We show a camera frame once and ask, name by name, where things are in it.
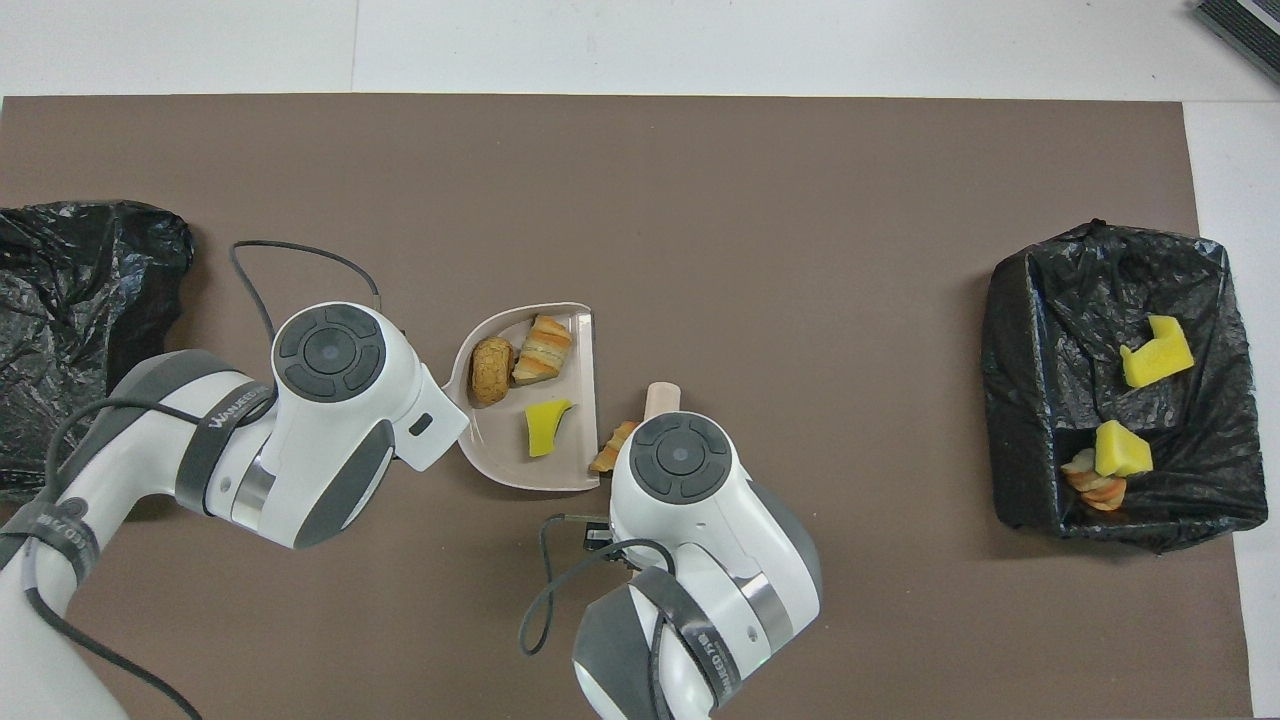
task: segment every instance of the brown table surface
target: brown table surface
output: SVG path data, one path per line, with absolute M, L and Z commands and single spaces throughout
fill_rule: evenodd
M 133 199 L 196 229 L 173 347 L 259 378 L 233 241 L 319 245 L 379 281 L 439 382 L 531 302 L 595 311 L 602 437 L 645 386 L 723 424 L 822 553 L 822 615 L 719 717 L 1249 715 L 1230 539 L 1156 557 L 998 524 L 978 370 L 986 282 L 1091 218 L 1196 233 L 1174 104 L 559 96 L 5 99 L 0 205 Z M 276 319 L 365 301 L 340 266 L 248 250 Z M 129 523 L 72 602 L 216 719 L 590 717 L 516 626 L 536 530 L 604 512 L 458 450 L 397 465 L 351 530 L 287 551 L 184 511 Z M 564 568 L 576 530 L 553 534 Z M 95 662 L 138 717 L 159 693 Z

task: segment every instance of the black velcro strap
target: black velcro strap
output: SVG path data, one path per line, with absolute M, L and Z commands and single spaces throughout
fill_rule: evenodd
M 685 648 L 698 662 L 707 684 L 716 694 L 716 707 L 721 707 L 742 687 L 742 675 L 733 662 L 724 638 L 707 618 L 698 601 L 689 594 L 676 578 L 659 568 L 648 568 L 635 578 L 631 587 L 649 598 L 658 612 L 671 623 Z
M 200 420 L 178 465 L 178 482 L 173 492 L 178 505 L 210 515 L 205 507 L 205 491 L 214 477 L 218 460 L 232 439 L 236 424 L 270 397 L 271 388 L 261 383 L 244 383 L 229 392 Z
M 102 552 L 93 528 L 81 520 L 84 510 L 84 501 L 74 497 L 63 501 L 61 505 L 35 500 L 23 505 L 0 528 L 0 536 L 36 538 L 63 553 L 76 571 L 78 585 L 97 565 Z

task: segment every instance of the round gray button pad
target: round gray button pad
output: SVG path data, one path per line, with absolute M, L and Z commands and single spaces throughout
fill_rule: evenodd
M 323 305 L 280 328 L 274 360 L 285 387 L 298 396 L 340 402 L 374 384 L 387 361 L 387 343 L 369 313 Z
M 728 477 L 728 437 L 691 413 L 664 413 L 631 439 L 631 470 L 650 496 L 690 505 L 713 495 Z

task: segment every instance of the beige plate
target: beige plate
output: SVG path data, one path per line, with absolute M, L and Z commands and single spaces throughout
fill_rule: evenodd
M 512 387 L 500 401 L 477 407 L 470 392 L 471 351 L 481 340 L 498 336 L 520 352 L 535 315 L 556 318 L 573 336 L 559 377 Z M 600 450 L 595 427 L 594 343 L 591 309 L 579 302 L 516 307 L 489 318 L 471 331 L 453 361 L 453 374 L 444 386 L 444 393 L 471 420 L 458 438 L 458 446 L 476 470 L 504 486 L 524 489 L 581 491 L 600 484 L 600 475 L 586 469 Z M 564 413 L 556 432 L 556 451 L 530 457 L 525 407 L 559 398 L 568 400 L 573 407 Z

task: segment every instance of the yellow sponge piece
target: yellow sponge piece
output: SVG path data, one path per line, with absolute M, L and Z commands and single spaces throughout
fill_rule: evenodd
M 1097 459 L 1093 461 L 1093 471 L 1103 477 L 1126 478 L 1155 469 L 1147 441 L 1116 420 L 1107 420 L 1098 427 L 1094 450 Z
M 529 424 L 529 456 L 541 457 L 556 450 L 556 430 L 561 418 L 573 404 L 567 400 L 548 400 L 525 407 L 525 423 Z
M 1148 341 L 1138 350 L 1120 346 L 1124 380 L 1129 383 L 1129 387 L 1146 387 L 1196 365 L 1192 348 L 1187 345 L 1187 336 L 1183 334 L 1183 327 L 1178 324 L 1178 318 L 1152 315 L 1148 320 L 1155 340 Z

